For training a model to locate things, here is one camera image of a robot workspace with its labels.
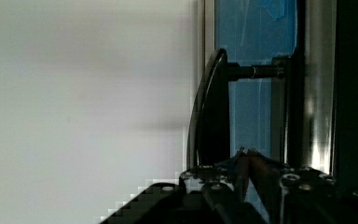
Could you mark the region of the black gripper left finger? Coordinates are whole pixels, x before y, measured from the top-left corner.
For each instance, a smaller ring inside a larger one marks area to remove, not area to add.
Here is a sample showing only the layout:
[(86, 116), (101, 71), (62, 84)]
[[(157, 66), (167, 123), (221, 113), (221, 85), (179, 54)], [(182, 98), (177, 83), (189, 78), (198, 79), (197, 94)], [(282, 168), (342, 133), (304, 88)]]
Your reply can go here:
[(186, 194), (199, 193), (224, 224), (244, 220), (241, 207), (249, 186), (248, 159), (241, 147), (237, 153), (214, 165), (197, 165), (182, 172), (179, 183)]

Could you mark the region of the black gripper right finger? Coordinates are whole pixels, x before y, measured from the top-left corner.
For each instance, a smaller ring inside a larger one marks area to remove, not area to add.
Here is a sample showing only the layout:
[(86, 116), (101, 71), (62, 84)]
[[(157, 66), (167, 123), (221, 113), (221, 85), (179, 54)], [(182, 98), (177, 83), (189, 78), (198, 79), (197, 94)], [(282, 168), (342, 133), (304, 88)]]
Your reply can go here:
[(336, 224), (332, 210), (336, 180), (309, 166), (292, 168), (250, 148), (249, 177), (269, 224)]

